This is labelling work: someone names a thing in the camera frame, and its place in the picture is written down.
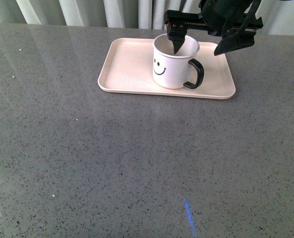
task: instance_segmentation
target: black mug handle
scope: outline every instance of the black mug handle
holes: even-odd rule
[[[197,79],[196,79],[196,83],[191,83],[191,82],[185,82],[183,84],[184,87],[187,87],[187,88],[190,88],[190,89],[195,89],[197,88],[198,86],[200,86],[203,82],[203,78],[204,78],[204,68],[203,68],[203,65],[197,61],[196,59],[191,59],[188,61],[188,63],[190,65],[192,65],[195,69],[196,69],[196,72],[197,72]]]

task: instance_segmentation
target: tray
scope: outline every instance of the tray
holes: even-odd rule
[[[228,99],[236,91],[225,55],[214,56],[216,44],[199,42],[196,59],[204,67],[204,79],[196,89],[166,89],[152,77],[153,39],[120,38],[114,40],[98,78],[104,91],[166,95],[207,99]],[[196,78],[195,69],[191,78]]]

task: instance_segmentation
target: quartz surface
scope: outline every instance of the quartz surface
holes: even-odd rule
[[[294,37],[228,53],[227,100],[99,88],[162,33],[0,24],[0,238],[294,237]]]

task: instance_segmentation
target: white curtain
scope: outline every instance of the white curtain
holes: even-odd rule
[[[163,29],[166,10],[199,13],[200,0],[0,0],[0,22]],[[294,35],[294,0],[262,0],[264,34]]]

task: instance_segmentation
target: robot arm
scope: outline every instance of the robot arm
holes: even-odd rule
[[[201,0],[200,14],[168,10],[164,15],[168,39],[176,54],[184,44],[188,29],[205,30],[209,35],[221,36],[214,55],[254,45],[256,30],[263,27],[255,13],[261,0]]]

